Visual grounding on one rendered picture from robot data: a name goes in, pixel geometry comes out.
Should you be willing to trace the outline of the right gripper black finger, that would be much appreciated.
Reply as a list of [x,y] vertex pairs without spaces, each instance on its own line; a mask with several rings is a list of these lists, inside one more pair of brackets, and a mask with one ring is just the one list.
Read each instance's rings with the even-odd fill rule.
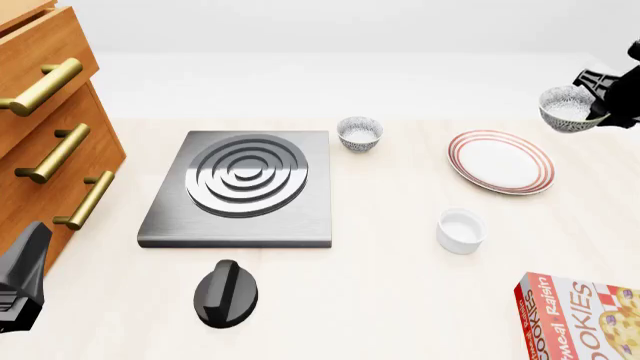
[[608,92],[598,95],[596,100],[590,106],[588,120],[604,121],[611,116],[611,110],[613,110],[613,108],[614,104],[611,102],[611,97]]

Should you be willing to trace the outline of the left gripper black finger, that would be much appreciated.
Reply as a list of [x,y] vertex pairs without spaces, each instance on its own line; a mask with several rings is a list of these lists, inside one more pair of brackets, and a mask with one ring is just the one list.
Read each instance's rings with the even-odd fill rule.
[[0,289],[19,297],[44,299],[43,278],[52,231],[33,221],[0,257]]

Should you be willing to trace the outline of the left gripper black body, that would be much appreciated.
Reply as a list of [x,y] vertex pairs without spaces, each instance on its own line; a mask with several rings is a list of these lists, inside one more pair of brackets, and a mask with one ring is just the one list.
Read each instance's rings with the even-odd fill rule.
[[23,296],[0,284],[0,332],[29,331],[42,311],[44,302]]

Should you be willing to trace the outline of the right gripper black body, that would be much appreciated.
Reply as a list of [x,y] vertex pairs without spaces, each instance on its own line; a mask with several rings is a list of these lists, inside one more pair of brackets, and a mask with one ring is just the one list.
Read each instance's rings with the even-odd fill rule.
[[617,76],[584,69],[573,80],[573,85],[585,87],[588,92],[599,99],[622,99],[628,98],[628,89],[625,84],[617,85],[616,83],[625,77],[626,74]]

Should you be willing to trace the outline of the patterned black-white bowl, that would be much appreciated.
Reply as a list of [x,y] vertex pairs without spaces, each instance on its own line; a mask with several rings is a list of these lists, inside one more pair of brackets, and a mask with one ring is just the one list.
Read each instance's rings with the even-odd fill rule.
[[584,86],[554,87],[540,95],[539,112],[555,131],[577,133],[595,128],[611,116],[596,101]]
[[374,119],[352,116],[338,122],[336,131],[343,146],[352,152],[373,149],[384,134],[383,126]]

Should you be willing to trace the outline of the white plate with red rings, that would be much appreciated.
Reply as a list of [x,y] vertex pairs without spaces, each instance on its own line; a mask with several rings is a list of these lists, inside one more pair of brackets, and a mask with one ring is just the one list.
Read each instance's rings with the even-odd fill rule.
[[557,175],[543,149],[504,131],[458,134],[448,144],[447,158],[464,179],[500,194],[538,194],[551,188]]

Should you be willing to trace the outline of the flat black stove plate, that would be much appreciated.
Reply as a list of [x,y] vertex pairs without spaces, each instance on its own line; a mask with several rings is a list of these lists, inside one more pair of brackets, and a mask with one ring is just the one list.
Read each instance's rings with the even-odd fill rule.
[[327,131],[189,131],[143,248],[330,248]]

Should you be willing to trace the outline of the red cookies box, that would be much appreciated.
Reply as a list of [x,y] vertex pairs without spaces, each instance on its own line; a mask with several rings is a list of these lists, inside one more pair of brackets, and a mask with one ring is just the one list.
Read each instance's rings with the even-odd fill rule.
[[530,360],[640,360],[640,290],[528,272],[514,295]]

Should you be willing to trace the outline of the wooden cabinet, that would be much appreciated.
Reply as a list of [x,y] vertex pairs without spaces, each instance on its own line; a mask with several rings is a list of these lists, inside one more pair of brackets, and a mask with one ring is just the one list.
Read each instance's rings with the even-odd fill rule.
[[71,7],[0,0],[0,254],[39,221],[54,263],[126,158]]

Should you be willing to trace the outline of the small white ramekin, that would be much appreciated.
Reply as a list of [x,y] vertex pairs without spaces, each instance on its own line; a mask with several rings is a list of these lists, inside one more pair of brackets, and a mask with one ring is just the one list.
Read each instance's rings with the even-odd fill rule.
[[446,209],[437,222],[437,242],[453,254],[472,254],[477,251],[487,235],[484,221],[469,209]]

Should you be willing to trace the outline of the round black stove knob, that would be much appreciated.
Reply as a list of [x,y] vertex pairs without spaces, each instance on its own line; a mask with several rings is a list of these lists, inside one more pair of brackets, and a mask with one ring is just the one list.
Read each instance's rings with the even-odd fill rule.
[[246,320],[256,308],[255,278],[234,260],[220,260],[198,284],[194,309],[206,326],[228,329]]

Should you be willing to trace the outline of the wooden drawer, pulled out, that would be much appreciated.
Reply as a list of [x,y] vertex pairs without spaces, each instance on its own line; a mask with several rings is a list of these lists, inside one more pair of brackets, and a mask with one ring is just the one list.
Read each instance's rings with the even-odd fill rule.
[[[48,77],[42,67],[76,59],[82,71],[32,111],[15,101]],[[80,89],[94,89],[99,70],[74,9],[43,8],[0,38],[0,158],[38,128]]]

